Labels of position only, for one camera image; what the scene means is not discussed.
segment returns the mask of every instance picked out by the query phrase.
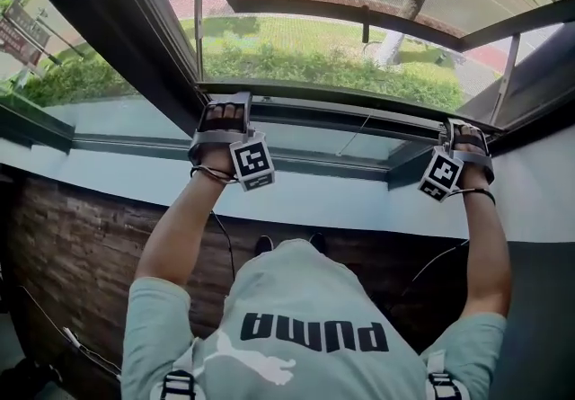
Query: sign post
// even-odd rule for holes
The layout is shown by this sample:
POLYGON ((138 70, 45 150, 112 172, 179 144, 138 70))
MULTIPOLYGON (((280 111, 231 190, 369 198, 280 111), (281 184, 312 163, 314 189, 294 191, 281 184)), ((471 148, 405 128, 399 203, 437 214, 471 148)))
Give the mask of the sign post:
POLYGON ((26 40, 5 18, 0 19, 0 50, 12 55, 26 67, 38 65, 41 52, 26 40))
POLYGON ((4 16, 20 31, 30 37, 40 49, 44 49, 46 47, 50 35, 26 13, 24 8, 17 1, 14 0, 10 4, 10 6, 5 10, 4 16))

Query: person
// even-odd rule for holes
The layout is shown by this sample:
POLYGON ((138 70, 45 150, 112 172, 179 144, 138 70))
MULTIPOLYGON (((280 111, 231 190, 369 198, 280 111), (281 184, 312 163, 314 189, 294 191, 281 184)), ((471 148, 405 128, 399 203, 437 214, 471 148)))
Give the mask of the person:
MULTIPOLYGON (((243 109, 218 104, 206 120, 222 115, 242 118, 243 109)), ((463 127, 461 133, 475 131, 463 127)), ((458 146, 483 152, 471 144, 458 146)), ((202 164, 225 173, 233 169, 224 148, 205 152, 202 164)), ((462 178, 464 188, 489 188, 479 167, 467 164, 462 178)), ((273 248, 269 238, 261 238, 258 255, 238 271, 218 330, 205 341, 195 337, 183 286, 224 188, 213 176, 194 173, 146 243, 129 292, 123 398, 152 398, 181 358, 191 365, 198 399, 423 399, 426 363, 438 351, 445 351, 446 372, 472 400, 487 398, 511 289, 507 242, 488 196, 463 196, 469 226, 463 312, 418 355, 356 276, 323 254, 320 236, 313 240, 323 253, 301 239, 273 248)))

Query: grass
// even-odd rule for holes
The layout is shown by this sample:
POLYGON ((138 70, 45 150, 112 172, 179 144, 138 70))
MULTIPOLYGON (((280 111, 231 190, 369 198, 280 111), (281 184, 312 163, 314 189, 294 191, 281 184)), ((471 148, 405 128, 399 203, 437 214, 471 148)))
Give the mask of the grass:
MULTIPOLYGON (((193 20, 181 22, 193 40, 193 20)), ((221 53, 226 44, 247 53, 270 43, 278 49, 304 53, 342 50, 351 59, 361 59, 363 44, 359 26, 289 17, 212 17, 204 20, 204 55, 221 53)), ((372 30, 371 40, 383 40, 384 31, 372 30)))
MULTIPOLYGON (((80 45, 77 45, 76 49, 84 54, 84 59, 86 61, 90 61, 95 58, 103 59, 103 57, 101 57, 96 50, 90 47, 90 44, 88 44, 88 42, 84 42, 81 43, 80 45)), ((67 61, 76 59, 79 56, 72 49, 66 49, 57 53, 56 55, 54 55, 54 57, 59 59, 62 63, 66 63, 67 61)), ((39 62, 39 66, 42 67, 43 69, 51 69, 54 66, 54 63, 52 63, 48 58, 44 58, 41 60, 41 62, 39 62)))
POLYGON ((435 47, 426 47, 425 44, 413 40, 403 40, 399 62, 406 74, 459 84, 455 65, 450 57, 446 57, 440 65, 436 64, 441 54, 442 50, 435 47))
MULTIPOLYGON (((194 21, 183 20, 181 25, 193 46, 194 21)), ((204 20, 203 48, 204 57, 222 53, 226 45, 246 53, 256 53, 258 47, 266 43, 277 49, 304 54, 327 54, 339 49, 350 60, 359 62, 364 48, 361 36, 361 27, 339 22, 273 16, 212 17, 204 20)), ((369 36, 372 41, 383 41, 385 32, 371 29, 369 36)), ((436 64, 440 55, 440 49, 404 40, 399 60, 408 74, 458 84, 450 57, 441 66, 436 64)))

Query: shoulder strap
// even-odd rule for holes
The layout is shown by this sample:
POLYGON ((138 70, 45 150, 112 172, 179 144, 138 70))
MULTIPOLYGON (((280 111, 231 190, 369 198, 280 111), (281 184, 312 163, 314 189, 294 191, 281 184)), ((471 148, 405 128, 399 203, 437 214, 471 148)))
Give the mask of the shoulder strap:
POLYGON ((428 357, 427 400, 470 400, 467 388, 444 371, 445 360, 445 351, 432 352, 428 357))
POLYGON ((192 373, 194 343, 172 364, 172 371, 164 376, 150 391, 150 400, 193 400, 195 380, 192 373))

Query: green bush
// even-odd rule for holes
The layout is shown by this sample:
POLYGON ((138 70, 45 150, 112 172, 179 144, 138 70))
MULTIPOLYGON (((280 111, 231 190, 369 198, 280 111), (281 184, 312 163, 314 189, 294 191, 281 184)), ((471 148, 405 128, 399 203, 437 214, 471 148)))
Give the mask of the green bush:
POLYGON ((76 59, 61 67, 53 66, 43 79, 32 77, 18 93, 45 107, 137 91, 105 61, 76 59))
MULTIPOLYGON (((347 87, 449 111, 463 102, 462 91, 456 83, 384 71, 371 61, 350 61, 340 50, 327 55, 304 54, 264 44, 256 53, 245 53, 237 47, 225 46, 221 53, 206 56, 204 65, 208 75, 221 79, 274 79, 347 87)), ((98 58, 76 59, 61 67, 52 67, 43 79, 31 78, 19 92, 42 107, 136 93, 108 63, 98 58)))
POLYGON ((245 53, 225 46, 220 54, 204 57, 209 76, 223 79, 257 78, 307 82, 384 93, 413 102, 454 111, 463 102, 458 84, 434 82, 421 77, 379 69, 366 60, 348 60, 340 50, 322 53, 293 53, 260 46, 257 53, 245 53))

